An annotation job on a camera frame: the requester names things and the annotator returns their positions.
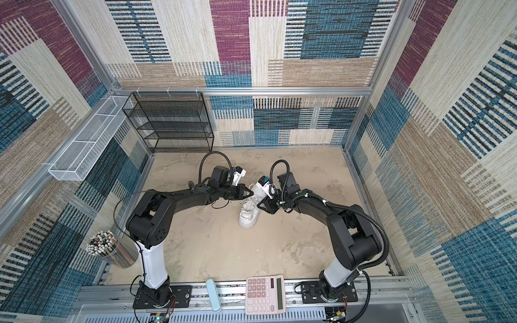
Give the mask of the white shoelace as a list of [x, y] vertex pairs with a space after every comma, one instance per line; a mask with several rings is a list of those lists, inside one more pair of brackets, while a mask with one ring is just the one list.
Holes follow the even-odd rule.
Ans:
[[261, 202], [263, 198], [259, 196], [252, 196], [248, 198], [243, 204], [240, 213], [240, 217], [243, 220], [251, 222], [255, 220], [260, 213], [260, 209], [257, 207], [257, 204]]

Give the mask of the white sneaker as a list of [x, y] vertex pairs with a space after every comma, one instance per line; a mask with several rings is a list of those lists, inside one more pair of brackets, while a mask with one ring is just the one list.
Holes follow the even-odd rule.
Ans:
[[238, 218], [239, 225], [244, 229], [249, 229], [257, 223], [261, 212], [260, 208], [258, 208], [258, 204], [267, 196], [263, 187], [258, 182], [253, 184], [250, 190], [253, 191], [253, 196], [242, 203], [240, 216]]

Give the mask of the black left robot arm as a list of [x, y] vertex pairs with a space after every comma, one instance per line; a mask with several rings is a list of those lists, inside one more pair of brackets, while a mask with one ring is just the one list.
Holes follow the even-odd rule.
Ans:
[[219, 199], [241, 201], [253, 195], [245, 184], [234, 183], [230, 169], [223, 166], [215, 167], [206, 181], [190, 182], [187, 189], [145, 192], [126, 223], [129, 236], [140, 251], [143, 273], [133, 307], [165, 308], [173, 302], [170, 276], [165, 268], [164, 241], [176, 213], [210, 205]]

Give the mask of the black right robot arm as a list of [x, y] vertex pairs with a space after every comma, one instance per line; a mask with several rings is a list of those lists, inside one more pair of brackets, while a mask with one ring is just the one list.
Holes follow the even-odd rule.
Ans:
[[320, 273], [321, 298], [331, 302], [352, 285], [364, 269], [386, 260], [389, 241], [382, 226], [365, 214], [359, 205], [339, 205], [308, 189], [301, 189], [294, 175], [278, 176], [280, 186], [262, 177], [257, 186], [266, 190], [258, 208], [270, 214], [279, 209], [309, 215], [327, 226], [335, 255], [332, 263]]

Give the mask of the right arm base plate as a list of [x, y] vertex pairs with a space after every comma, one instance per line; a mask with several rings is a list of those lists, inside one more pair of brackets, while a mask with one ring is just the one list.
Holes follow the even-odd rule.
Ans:
[[353, 283], [350, 285], [345, 284], [333, 294], [324, 294], [318, 281], [302, 281], [295, 288], [295, 292], [301, 295], [303, 304], [345, 303], [358, 301], [357, 291]]

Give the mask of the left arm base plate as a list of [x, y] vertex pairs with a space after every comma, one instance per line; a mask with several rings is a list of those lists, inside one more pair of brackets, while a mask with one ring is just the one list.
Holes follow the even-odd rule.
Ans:
[[142, 285], [135, 296], [133, 309], [172, 309], [188, 308], [191, 300], [192, 285], [169, 285], [150, 289]]

